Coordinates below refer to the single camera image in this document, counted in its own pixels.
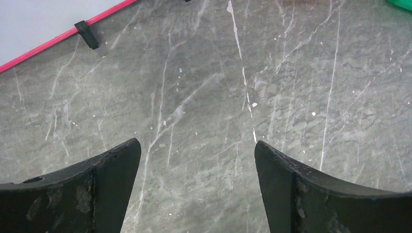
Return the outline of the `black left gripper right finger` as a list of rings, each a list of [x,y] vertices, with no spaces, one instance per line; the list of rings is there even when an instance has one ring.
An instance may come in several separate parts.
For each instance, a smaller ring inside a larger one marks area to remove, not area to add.
[[[409,233],[412,195],[350,183],[305,165],[263,141],[255,162],[273,233]]]

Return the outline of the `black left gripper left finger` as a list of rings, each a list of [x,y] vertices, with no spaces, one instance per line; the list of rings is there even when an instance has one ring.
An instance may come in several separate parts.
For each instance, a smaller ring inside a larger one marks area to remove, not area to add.
[[[1,232],[120,232],[140,157],[132,138],[61,170],[1,184]]]

